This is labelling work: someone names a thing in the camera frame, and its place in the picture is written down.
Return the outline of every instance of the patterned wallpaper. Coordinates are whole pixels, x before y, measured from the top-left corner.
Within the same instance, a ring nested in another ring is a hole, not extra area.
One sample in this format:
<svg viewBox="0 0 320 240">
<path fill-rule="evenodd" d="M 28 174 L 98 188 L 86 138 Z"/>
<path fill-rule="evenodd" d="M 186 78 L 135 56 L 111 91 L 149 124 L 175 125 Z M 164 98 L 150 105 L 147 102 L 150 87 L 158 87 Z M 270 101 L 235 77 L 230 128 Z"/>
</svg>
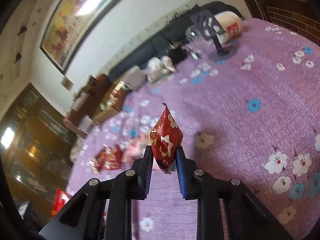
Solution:
<svg viewBox="0 0 320 240">
<path fill-rule="evenodd" d="M 106 63 L 104 67 L 100 69 L 98 74 L 105 73 L 109 74 L 110 70 L 121 62 L 127 55 L 129 55 L 132 51 L 134 51 L 137 47 L 139 47 L 144 41 L 148 38 L 152 37 L 154 34 L 162 30 L 168 22 L 172 20 L 175 14 L 183 13 L 187 10 L 190 10 L 196 4 L 199 6 L 208 4 L 213 1 L 222 1 L 226 4 L 230 4 L 236 7 L 244 19 L 252 18 L 250 11 L 244 2 L 244 0 L 192 0 L 188 3 L 172 10 L 171 12 L 163 15 L 158 20 L 156 20 L 153 24 L 151 24 L 148 28 L 144 29 L 142 32 L 138 33 L 135 37 L 133 37 L 127 44 L 122 46 L 122 48 Z"/>
</svg>

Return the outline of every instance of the framed painting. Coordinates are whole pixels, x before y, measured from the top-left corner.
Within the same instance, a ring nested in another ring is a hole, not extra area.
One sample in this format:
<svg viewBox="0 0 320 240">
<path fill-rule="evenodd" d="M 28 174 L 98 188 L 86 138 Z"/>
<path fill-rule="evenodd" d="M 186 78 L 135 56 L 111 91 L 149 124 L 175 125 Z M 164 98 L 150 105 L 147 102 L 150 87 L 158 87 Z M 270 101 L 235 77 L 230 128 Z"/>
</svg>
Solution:
<svg viewBox="0 0 320 240">
<path fill-rule="evenodd" d="M 81 43 L 119 0 L 61 0 L 44 33 L 41 50 L 65 74 Z"/>
</svg>

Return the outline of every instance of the wooden door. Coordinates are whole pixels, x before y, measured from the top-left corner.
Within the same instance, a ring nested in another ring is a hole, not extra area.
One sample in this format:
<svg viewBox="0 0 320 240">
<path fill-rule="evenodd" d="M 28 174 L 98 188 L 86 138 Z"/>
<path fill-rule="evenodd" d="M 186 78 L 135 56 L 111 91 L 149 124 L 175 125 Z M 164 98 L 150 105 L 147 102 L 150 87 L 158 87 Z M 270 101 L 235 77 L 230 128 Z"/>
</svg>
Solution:
<svg viewBox="0 0 320 240">
<path fill-rule="evenodd" d="M 0 123 L 0 138 L 7 128 L 14 132 L 10 146 L 0 146 L 10 191 L 19 203 L 30 200 L 43 223 L 51 217 L 56 189 L 65 189 L 72 166 L 69 155 L 76 135 L 62 119 L 29 85 Z"/>
<path fill-rule="evenodd" d="M 245 0 L 255 18 L 283 26 L 320 45 L 320 23 L 305 0 Z"/>
</svg>

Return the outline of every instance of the black headboard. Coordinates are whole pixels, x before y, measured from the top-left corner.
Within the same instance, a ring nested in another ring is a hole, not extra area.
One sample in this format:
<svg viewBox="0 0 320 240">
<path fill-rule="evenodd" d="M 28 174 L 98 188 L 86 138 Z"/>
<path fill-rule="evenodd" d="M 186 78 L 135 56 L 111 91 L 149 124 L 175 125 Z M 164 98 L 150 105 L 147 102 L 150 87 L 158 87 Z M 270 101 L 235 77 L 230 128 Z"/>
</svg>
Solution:
<svg viewBox="0 0 320 240">
<path fill-rule="evenodd" d="M 203 9 L 209 9 L 214 15 L 224 11 L 232 11 L 243 19 L 241 13 L 235 7 L 220 1 L 214 1 L 201 7 L 196 5 L 182 16 L 172 20 L 165 28 L 149 38 L 114 66 L 109 74 L 110 80 L 113 82 L 134 65 L 139 66 L 141 69 L 145 68 L 152 57 L 162 57 L 165 49 L 168 47 L 168 41 L 178 41 L 182 44 L 188 43 L 185 38 L 185 31 L 189 26 L 193 25 L 190 15 Z"/>
</svg>

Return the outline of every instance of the bed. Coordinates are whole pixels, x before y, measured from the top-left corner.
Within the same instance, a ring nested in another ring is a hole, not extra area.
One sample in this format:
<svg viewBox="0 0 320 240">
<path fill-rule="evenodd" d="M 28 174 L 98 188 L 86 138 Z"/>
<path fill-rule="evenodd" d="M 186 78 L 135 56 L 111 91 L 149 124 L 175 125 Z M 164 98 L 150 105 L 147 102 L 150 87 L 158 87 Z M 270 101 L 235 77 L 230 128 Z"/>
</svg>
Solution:
<svg viewBox="0 0 320 240">
<path fill-rule="evenodd" d="M 259 19 L 243 25 L 231 41 L 234 57 L 215 63 L 207 59 L 213 44 L 200 49 L 201 60 L 188 56 L 177 73 L 132 92 L 122 112 L 92 129 L 67 192 L 130 168 L 123 163 L 95 174 L 90 160 L 103 144 L 125 149 L 130 138 L 153 128 L 166 103 L 187 158 L 215 178 L 243 181 L 294 239 L 308 234 L 320 217 L 320 48 Z M 196 238 L 197 203 L 182 199 L 176 172 L 153 171 L 148 198 L 135 205 L 134 239 Z"/>
</svg>

